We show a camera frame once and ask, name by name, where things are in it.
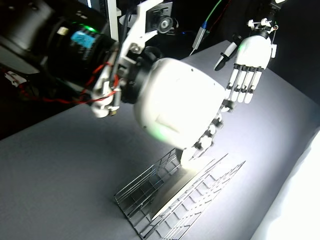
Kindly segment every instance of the table surface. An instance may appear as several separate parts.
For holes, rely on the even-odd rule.
[[[184,61],[226,86],[232,61],[219,72],[213,65],[228,44]],[[185,240],[250,239],[320,125],[320,108],[267,69],[252,102],[223,119],[206,154],[246,163]],[[129,104],[108,118],[80,105],[0,141],[0,240],[139,239],[113,195],[171,148],[139,128]]]

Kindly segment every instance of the blue tape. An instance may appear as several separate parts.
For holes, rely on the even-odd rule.
[[[95,42],[94,37],[89,36],[82,31],[76,31],[72,35],[71,40],[87,49],[90,49]]]

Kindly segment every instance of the plate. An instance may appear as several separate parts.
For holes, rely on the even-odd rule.
[[[155,220],[187,191],[206,171],[212,158],[201,156],[179,168],[155,195],[149,215]]]

